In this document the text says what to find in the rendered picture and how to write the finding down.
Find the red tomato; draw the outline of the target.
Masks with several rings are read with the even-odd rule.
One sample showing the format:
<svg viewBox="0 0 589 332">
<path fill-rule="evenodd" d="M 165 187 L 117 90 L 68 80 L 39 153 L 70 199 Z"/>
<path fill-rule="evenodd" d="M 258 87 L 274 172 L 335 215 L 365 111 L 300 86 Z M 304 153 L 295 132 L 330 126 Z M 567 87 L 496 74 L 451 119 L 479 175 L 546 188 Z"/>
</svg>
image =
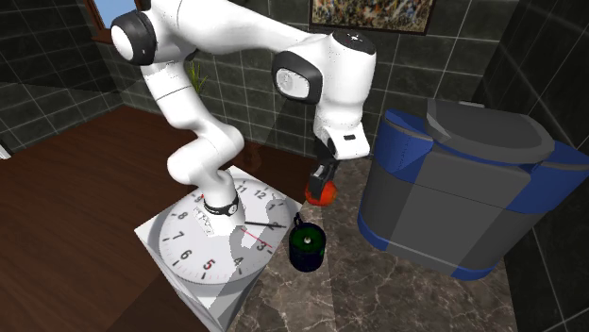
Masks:
<svg viewBox="0 0 589 332">
<path fill-rule="evenodd" d="M 337 196 L 337 188 L 334 183 L 330 180 L 326 183 L 325 187 L 322 190 L 321 197 L 319 199 L 315 199 L 311 196 L 311 192 L 309 190 L 309 186 L 305 188 L 305 197 L 306 200 L 315 206 L 328 206 L 332 204 Z"/>
</svg>

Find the blue and grey toilet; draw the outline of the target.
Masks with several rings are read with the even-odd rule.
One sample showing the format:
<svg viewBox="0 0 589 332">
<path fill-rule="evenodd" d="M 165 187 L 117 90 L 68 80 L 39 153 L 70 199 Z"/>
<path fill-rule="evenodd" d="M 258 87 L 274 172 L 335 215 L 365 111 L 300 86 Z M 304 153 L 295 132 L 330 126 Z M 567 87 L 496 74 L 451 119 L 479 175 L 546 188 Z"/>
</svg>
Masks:
<svg viewBox="0 0 589 332">
<path fill-rule="evenodd" d="M 381 120 L 358 228 L 379 250 L 461 280 L 490 273 L 589 177 L 589 156 L 530 116 L 430 99 Z"/>
</svg>

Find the clock-patterned robot stand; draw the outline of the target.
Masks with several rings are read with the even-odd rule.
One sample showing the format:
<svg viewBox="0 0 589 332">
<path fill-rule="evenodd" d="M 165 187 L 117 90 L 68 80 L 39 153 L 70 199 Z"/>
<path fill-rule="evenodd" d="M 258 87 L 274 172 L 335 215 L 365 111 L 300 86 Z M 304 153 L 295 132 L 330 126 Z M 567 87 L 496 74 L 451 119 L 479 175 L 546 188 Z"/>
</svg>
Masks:
<svg viewBox="0 0 589 332">
<path fill-rule="evenodd" d="M 296 200 L 231 166 L 244 222 L 228 232 L 197 189 L 135 229 L 163 275 L 210 332 L 227 332 L 301 209 Z"/>
</svg>

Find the green plant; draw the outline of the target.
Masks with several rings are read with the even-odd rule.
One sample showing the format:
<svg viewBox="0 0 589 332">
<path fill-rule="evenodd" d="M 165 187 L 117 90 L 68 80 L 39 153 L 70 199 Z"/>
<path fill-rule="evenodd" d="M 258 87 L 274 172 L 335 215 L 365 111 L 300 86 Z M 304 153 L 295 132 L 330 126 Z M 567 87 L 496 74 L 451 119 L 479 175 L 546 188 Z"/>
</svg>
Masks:
<svg viewBox="0 0 589 332">
<path fill-rule="evenodd" d="M 196 93 L 200 94 L 209 77 L 201 74 L 200 64 L 194 61 L 191 61 L 189 64 L 188 75 Z"/>
</svg>

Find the wooden framed window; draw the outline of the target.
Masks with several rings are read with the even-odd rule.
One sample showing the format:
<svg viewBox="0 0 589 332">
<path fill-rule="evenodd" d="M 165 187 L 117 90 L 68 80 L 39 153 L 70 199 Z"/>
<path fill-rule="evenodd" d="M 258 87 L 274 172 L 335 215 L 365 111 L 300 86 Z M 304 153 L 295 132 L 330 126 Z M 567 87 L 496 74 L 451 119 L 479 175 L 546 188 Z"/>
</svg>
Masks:
<svg viewBox="0 0 589 332">
<path fill-rule="evenodd" d="M 133 9 L 142 10 L 143 0 L 82 0 L 90 15 L 90 20 L 96 32 L 93 34 L 95 42 L 112 44 L 110 27 L 112 21 Z"/>
</svg>

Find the framed wall painting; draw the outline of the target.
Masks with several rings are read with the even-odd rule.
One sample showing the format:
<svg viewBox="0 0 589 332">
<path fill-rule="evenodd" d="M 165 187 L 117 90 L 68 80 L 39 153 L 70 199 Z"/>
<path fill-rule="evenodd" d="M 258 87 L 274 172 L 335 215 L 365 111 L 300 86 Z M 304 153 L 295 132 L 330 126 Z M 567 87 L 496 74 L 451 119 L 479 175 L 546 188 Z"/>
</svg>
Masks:
<svg viewBox="0 0 589 332">
<path fill-rule="evenodd" d="M 309 24 L 425 35 L 437 0 L 309 0 Z"/>
</svg>

